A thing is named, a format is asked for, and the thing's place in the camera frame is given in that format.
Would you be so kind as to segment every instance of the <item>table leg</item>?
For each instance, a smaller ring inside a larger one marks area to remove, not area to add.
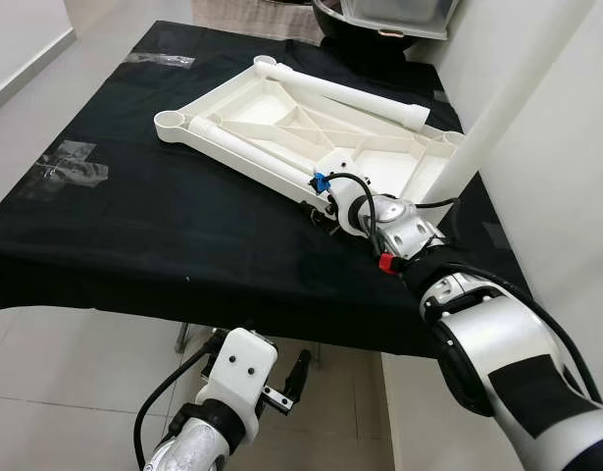
[[[175,352],[183,353],[187,344],[187,330],[190,325],[187,322],[182,322],[179,327],[179,334],[176,336]]]

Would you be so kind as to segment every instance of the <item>white plastic part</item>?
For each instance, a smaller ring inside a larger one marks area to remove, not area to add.
[[[233,409],[244,424],[243,442],[250,444],[259,430],[255,406],[276,360],[270,343],[244,329],[232,330],[195,402],[216,399]]]
[[[340,172],[342,168],[332,164],[341,165],[345,159],[347,171],[370,179],[373,192],[421,202],[460,144],[462,135],[457,132],[430,126],[411,131],[375,114],[385,111],[386,102],[394,114],[412,110],[404,108],[408,105],[343,87],[368,101],[374,109],[369,113],[298,83],[260,77],[258,69],[273,67],[275,60],[258,56],[254,61],[253,67],[181,109],[158,113],[154,118],[158,136],[165,142],[182,142],[322,212],[329,205],[327,195],[316,195],[309,186],[315,171]],[[283,65],[276,69],[291,71]],[[313,82],[310,76],[300,76]]]
[[[317,172],[323,175],[329,175],[330,173],[340,171],[358,176],[361,175],[360,169],[358,169],[353,160],[351,160],[345,152],[339,150],[330,153],[325,159],[317,164]],[[337,196],[336,203],[339,208],[349,208],[351,203],[353,203],[358,196],[364,194],[357,183],[348,179],[335,179],[330,181],[329,184],[331,185],[329,193]],[[364,233],[358,231],[349,224],[348,211],[338,211],[338,224],[340,224],[340,227],[349,234],[364,236]]]
[[[401,124],[404,128],[414,131],[419,131],[423,127],[429,115],[429,108],[424,106],[405,105],[356,88],[301,74],[282,64],[274,65],[266,61],[257,61],[255,70],[263,79],[275,79],[280,83],[303,88],[310,93],[331,98],[378,116],[384,116]]]
[[[258,149],[246,140],[242,140],[227,132],[210,120],[196,116],[190,121],[188,130],[195,135],[200,135],[220,147],[243,156],[245,159],[282,176],[288,182],[299,186],[308,184],[308,176],[273,155]]]
[[[439,201],[461,193],[524,109],[593,4],[594,0],[567,0],[557,5],[552,16],[547,18],[547,25],[543,27],[538,41],[527,49],[515,74],[500,87],[479,115],[456,155],[426,194],[425,202]],[[431,220],[438,223],[445,212],[446,209],[434,211]]]

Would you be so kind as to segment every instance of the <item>robotic arm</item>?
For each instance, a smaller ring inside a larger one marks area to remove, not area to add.
[[[338,173],[343,169],[352,173]],[[562,328],[512,285],[471,267],[416,205],[369,197],[353,162],[339,159],[318,170],[312,185],[329,192],[340,226],[371,239],[380,268],[419,298],[456,400],[494,417],[528,471],[602,471],[601,398]],[[569,374],[553,332],[585,371],[593,400]]]
[[[512,285],[470,266],[417,205],[372,194],[349,158],[321,165],[311,185],[329,192],[328,213],[347,233],[367,237],[380,268],[419,298],[456,400],[494,417],[528,471],[603,471],[601,398],[562,328]],[[592,400],[569,374],[554,335],[584,373]],[[181,409],[146,466],[136,440],[140,469],[220,470],[240,443],[253,441],[265,404],[287,413],[298,401],[309,352],[277,392],[266,386],[276,361],[270,342],[236,329],[211,344],[208,385]]]

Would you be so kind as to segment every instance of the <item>tiled floor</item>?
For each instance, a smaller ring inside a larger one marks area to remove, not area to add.
[[[0,200],[154,20],[192,22],[190,0],[116,1],[98,22],[82,13],[92,2],[66,3],[84,25],[79,40],[0,110]],[[135,412],[182,360],[173,352],[177,329],[168,321],[89,310],[0,311],[0,471],[134,471]],[[192,334],[186,355],[207,330]],[[299,349],[313,345],[277,344],[270,383],[281,386]],[[151,409],[147,450],[169,414],[201,387],[198,372]],[[267,411],[257,441],[240,449],[228,469],[389,470],[385,409],[377,355],[325,345],[302,402],[289,417]]]
[[[0,470],[135,470],[131,428],[144,398],[210,330],[193,326],[184,355],[178,324],[57,307],[0,311]],[[269,379],[283,381],[301,348],[276,339]],[[151,408],[151,450],[178,408],[203,386],[197,364]],[[376,354],[323,345],[301,402],[285,417],[267,409],[256,442],[228,469],[390,470],[392,453]]]

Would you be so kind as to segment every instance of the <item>table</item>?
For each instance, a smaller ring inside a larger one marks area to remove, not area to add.
[[[158,111],[259,54],[428,106],[429,124],[460,129],[432,66],[156,22],[0,204],[0,308],[93,307],[433,356],[417,301],[364,240],[330,236],[279,194],[157,138]],[[463,197],[463,242],[520,283],[479,178]]]

